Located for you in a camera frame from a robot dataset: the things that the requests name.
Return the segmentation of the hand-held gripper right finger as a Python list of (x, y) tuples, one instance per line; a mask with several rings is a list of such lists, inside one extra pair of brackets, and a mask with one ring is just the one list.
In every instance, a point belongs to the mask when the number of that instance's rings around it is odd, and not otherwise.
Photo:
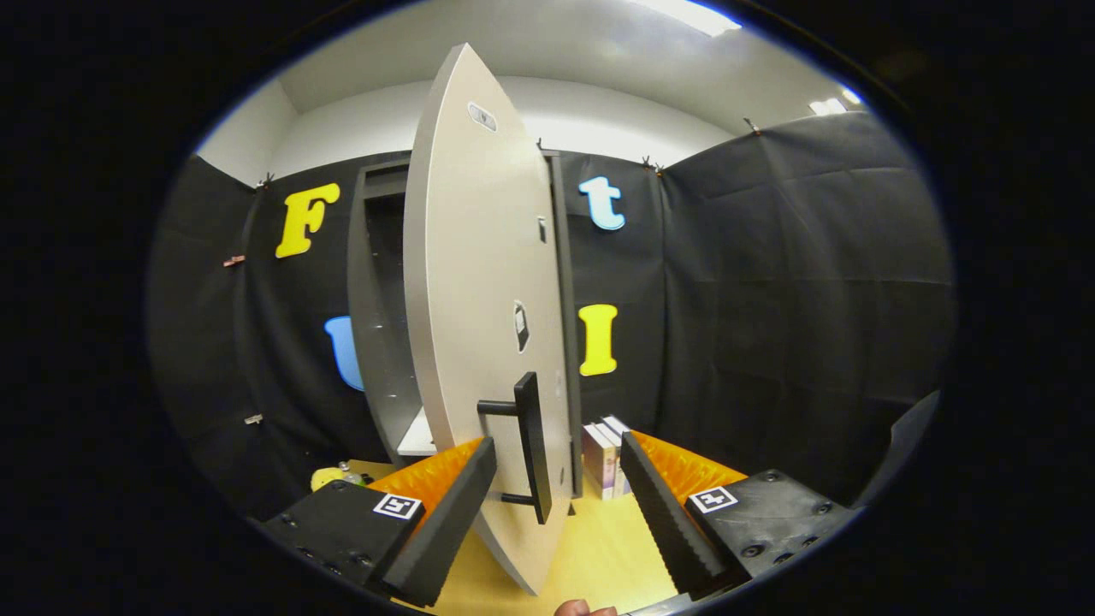
[(642, 518), (677, 592), (692, 600), (789, 568), (861, 513), (783, 470), (746, 476), (638, 430), (621, 438)]

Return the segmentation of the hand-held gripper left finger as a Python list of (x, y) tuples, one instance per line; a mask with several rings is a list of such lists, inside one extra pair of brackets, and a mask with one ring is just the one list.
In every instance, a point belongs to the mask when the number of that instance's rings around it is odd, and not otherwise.
[(368, 486), (331, 480), (257, 530), (341, 586), (434, 606), (496, 470), (481, 437)]

